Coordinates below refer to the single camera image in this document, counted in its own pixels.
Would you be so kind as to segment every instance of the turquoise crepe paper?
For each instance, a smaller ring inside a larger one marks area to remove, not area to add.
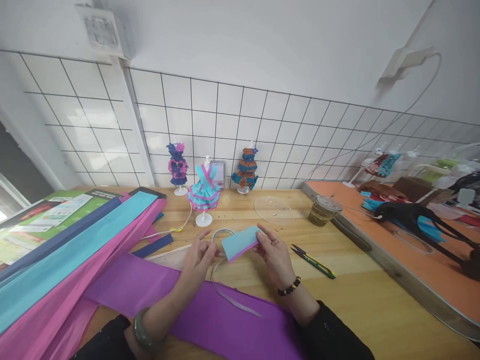
[[[0,289],[0,334],[134,221],[157,196],[138,192]]]
[[[221,241],[223,251],[225,252],[229,263],[259,243],[257,240],[257,231],[261,230],[256,226],[250,226]]]

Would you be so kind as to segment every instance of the woman's left hand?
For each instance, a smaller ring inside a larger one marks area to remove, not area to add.
[[[188,251],[180,278],[175,289],[190,302],[205,281],[207,271],[215,256],[218,256],[217,245],[202,239],[210,233],[207,229],[199,233]]]

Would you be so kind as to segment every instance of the beaded bracelet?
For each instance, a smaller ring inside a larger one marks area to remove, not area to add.
[[[293,284],[290,285],[289,287],[287,287],[285,290],[278,289],[277,290],[278,295],[286,296],[286,295],[292,293],[300,285],[301,281],[302,281],[302,279],[300,278],[300,276],[297,276],[296,280],[293,282]]]

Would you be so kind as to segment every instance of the person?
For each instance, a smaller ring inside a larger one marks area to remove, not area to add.
[[[287,245],[276,233],[260,223],[257,225],[263,233],[256,233],[259,244],[252,250],[263,258],[272,283],[280,291],[290,288],[297,277]],[[209,233],[210,230],[205,230],[194,239],[172,291],[140,314],[142,331],[149,341],[155,343],[158,352],[162,351],[170,327],[197,294],[212,260],[219,253],[214,243],[202,241]],[[370,349],[323,302],[316,301],[302,283],[291,289],[293,291],[282,299],[296,320],[305,353],[311,359],[374,359]],[[130,360],[151,357],[152,352],[139,339],[134,325],[125,316],[119,315],[72,359]]]

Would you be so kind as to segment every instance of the paper dress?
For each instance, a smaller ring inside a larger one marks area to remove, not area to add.
[[[168,162],[168,171],[170,171],[173,176],[170,182],[175,186],[183,185],[187,182],[187,169],[189,168],[187,161],[182,156],[185,145],[181,142],[176,146],[169,143],[167,148],[171,155],[170,161]]]
[[[243,160],[238,164],[238,171],[231,175],[231,179],[234,183],[240,185],[240,189],[249,187],[253,190],[257,183],[258,176],[255,176],[255,170],[257,170],[257,162],[255,161],[255,154],[258,153],[257,148],[246,147],[243,149]]]
[[[215,209],[219,205],[220,187],[214,183],[215,166],[210,165],[208,171],[205,165],[195,167],[196,175],[200,180],[190,186],[190,190],[186,194],[186,198],[191,203],[191,207],[199,212],[205,212]]]

